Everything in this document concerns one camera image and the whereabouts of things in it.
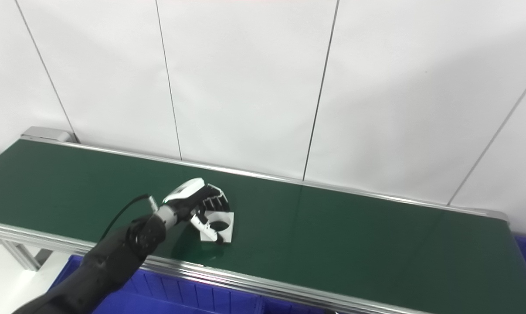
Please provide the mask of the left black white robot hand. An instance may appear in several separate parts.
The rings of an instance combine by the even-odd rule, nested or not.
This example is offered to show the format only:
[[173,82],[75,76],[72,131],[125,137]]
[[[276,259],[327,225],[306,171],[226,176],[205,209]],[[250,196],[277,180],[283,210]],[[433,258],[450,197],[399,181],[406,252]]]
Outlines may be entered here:
[[223,244],[224,238],[210,226],[207,211],[228,212],[229,201],[219,187],[195,177],[171,191],[154,215],[162,221],[165,230],[190,222],[209,241]]

